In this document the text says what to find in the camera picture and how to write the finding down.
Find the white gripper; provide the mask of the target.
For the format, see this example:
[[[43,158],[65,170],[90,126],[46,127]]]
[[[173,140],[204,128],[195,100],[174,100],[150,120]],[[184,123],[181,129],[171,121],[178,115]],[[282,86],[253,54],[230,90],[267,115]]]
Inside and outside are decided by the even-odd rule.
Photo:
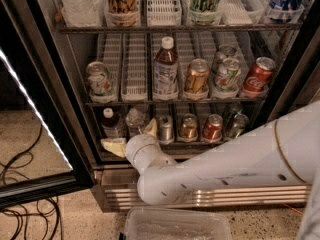
[[[124,138],[101,139],[101,145],[112,154],[124,158],[139,172],[140,175],[152,166],[163,165],[167,155],[162,152],[157,137],[157,121],[152,118],[144,129],[145,134],[136,135],[126,145]]]

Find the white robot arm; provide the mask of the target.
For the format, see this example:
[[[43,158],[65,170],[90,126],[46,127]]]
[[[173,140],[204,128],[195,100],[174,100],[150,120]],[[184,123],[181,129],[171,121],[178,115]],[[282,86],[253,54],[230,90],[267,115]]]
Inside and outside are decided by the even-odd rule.
[[[102,145],[138,171],[138,195],[152,206],[183,204],[197,190],[310,184],[296,240],[320,240],[320,101],[184,162],[165,154],[148,133]]]

